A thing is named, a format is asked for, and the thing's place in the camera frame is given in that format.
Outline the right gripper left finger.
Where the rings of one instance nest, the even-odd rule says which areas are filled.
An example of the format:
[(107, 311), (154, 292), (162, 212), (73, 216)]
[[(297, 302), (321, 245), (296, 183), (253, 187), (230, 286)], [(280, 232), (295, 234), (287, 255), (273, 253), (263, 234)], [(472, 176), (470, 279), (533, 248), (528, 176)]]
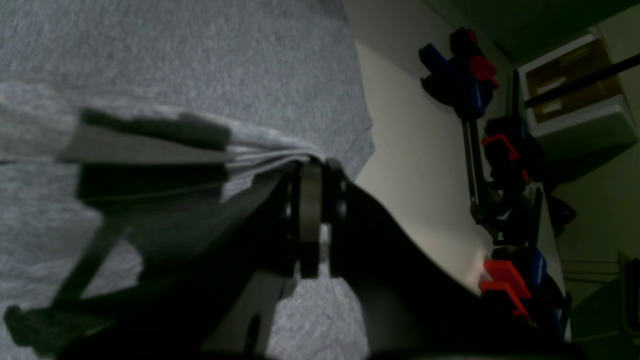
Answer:
[(323, 167), (298, 164), (169, 289), (61, 352), (61, 360), (261, 359), (282, 288), (319, 275)]

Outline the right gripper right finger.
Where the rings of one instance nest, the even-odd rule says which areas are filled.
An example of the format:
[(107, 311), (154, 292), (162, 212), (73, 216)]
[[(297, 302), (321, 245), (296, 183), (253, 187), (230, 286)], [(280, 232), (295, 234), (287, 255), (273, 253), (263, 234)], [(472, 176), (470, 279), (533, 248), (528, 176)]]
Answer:
[(369, 360), (569, 360), (570, 345), (481, 299), (416, 246), (386, 208), (325, 166), (330, 269), (350, 286)]

